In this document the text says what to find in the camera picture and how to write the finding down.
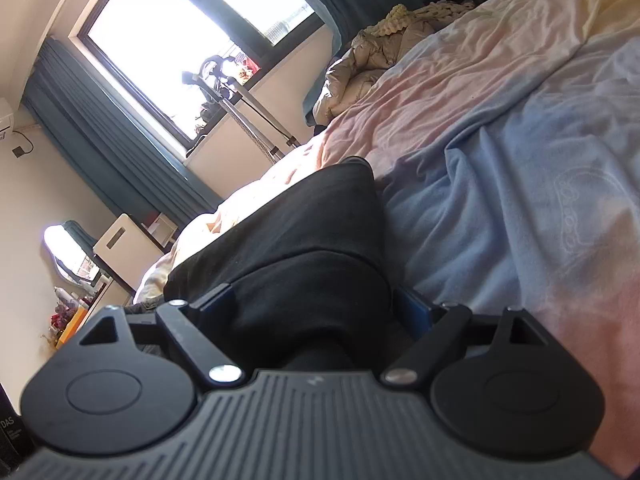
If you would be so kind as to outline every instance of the window frame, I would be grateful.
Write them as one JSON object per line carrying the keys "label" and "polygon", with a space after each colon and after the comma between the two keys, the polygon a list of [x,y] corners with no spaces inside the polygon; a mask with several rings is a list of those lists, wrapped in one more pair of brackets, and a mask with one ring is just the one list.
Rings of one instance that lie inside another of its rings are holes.
{"label": "window frame", "polygon": [[[217,26],[225,31],[229,39],[233,41],[248,57],[253,59],[260,70],[252,76],[244,85],[246,89],[251,89],[260,79],[262,79],[271,69],[287,57],[303,41],[311,36],[322,26],[322,20],[316,13],[307,17],[302,23],[291,30],[276,45],[265,38],[250,22],[238,14],[224,0],[189,0],[198,7],[204,14],[212,19]],[[172,120],[166,115],[149,97],[140,90],[127,75],[107,56],[107,54],[89,37],[89,33],[96,20],[100,16],[109,0],[98,0],[93,9],[84,20],[79,32],[78,40],[89,50],[101,65],[116,78],[116,80],[129,92],[140,105],[150,113],[160,125],[168,131],[187,150],[196,146],[202,136],[207,135],[213,127],[226,115],[226,112],[219,108],[213,118],[206,124],[203,131],[195,139],[190,139]],[[235,94],[231,102],[236,104],[240,100],[240,95]]]}

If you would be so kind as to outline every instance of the blue blanket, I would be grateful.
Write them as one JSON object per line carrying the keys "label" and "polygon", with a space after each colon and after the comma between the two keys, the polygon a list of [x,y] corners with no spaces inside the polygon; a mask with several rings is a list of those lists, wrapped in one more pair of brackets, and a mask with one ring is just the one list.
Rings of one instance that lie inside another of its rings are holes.
{"label": "blue blanket", "polygon": [[381,182],[392,273],[487,313],[613,293],[640,265],[640,39],[585,44],[482,123],[509,98],[471,110]]}

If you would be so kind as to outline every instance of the black device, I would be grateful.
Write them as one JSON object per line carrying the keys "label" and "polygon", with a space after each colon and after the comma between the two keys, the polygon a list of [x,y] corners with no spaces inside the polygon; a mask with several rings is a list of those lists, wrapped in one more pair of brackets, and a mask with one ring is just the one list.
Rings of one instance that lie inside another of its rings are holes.
{"label": "black device", "polygon": [[31,438],[0,384],[0,478],[33,453]]}
{"label": "black device", "polygon": [[247,374],[215,346],[229,285],[151,314],[107,307],[24,390],[41,447],[14,478],[615,478],[586,450],[598,385],[531,314],[474,316],[406,290],[394,309],[415,342],[375,376]]}

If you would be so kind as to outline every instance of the pink bedsheet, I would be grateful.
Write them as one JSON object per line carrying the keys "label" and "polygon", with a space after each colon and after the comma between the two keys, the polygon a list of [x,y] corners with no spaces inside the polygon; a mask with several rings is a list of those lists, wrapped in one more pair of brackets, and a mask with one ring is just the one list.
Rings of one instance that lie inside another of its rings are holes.
{"label": "pink bedsheet", "polygon": [[608,268],[589,268],[588,262],[583,263],[581,269],[570,270],[592,274],[587,290],[574,297],[554,298],[553,308],[536,313],[602,389],[606,411],[590,451],[621,478],[626,478],[640,465],[640,264],[637,250],[635,244],[630,244],[626,270],[614,263]]}
{"label": "pink bedsheet", "polygon": [[598,0],[489,0],[468,12],[419,43],[331,123],[322,165],[360,155],[382,176],[510,82],[529,78],[533,90],[541,73],[584,43],[597,7]]}

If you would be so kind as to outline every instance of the screw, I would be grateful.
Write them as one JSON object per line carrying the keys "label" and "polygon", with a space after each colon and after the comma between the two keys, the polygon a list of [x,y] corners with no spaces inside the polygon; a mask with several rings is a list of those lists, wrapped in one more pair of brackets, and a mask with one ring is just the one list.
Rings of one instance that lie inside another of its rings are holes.
{"label": "screw", "polygon": [[242,370],[234,365],[214,366],[209,370],[209,377],[217,383],[232,383],[242,377]]}
{"label": "screw", "polygon": [[418,374],[409,368],[394,368],[385,374],[385,381],[397,386],[413,384],[417,380]]}

